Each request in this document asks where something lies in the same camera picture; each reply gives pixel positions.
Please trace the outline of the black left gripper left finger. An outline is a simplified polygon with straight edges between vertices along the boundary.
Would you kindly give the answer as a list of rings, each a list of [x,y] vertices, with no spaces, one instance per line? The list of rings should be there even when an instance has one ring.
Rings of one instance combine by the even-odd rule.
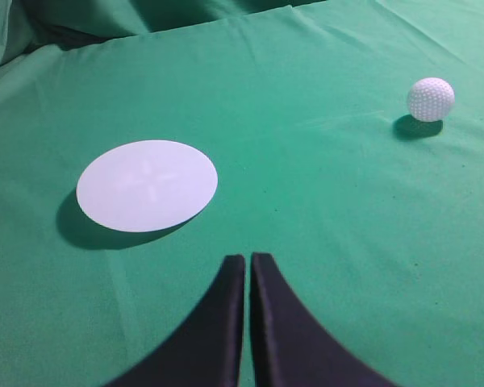
[[[245,259],[226,256],[197,305],[154,351],[109,386],[237,386]]]

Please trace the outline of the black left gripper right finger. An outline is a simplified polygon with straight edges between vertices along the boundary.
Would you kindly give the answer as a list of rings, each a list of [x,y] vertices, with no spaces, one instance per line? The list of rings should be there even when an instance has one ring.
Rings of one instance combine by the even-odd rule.
[[[251,256],[250,339],[257,386],[394,386],[309,312],[273,256]]]

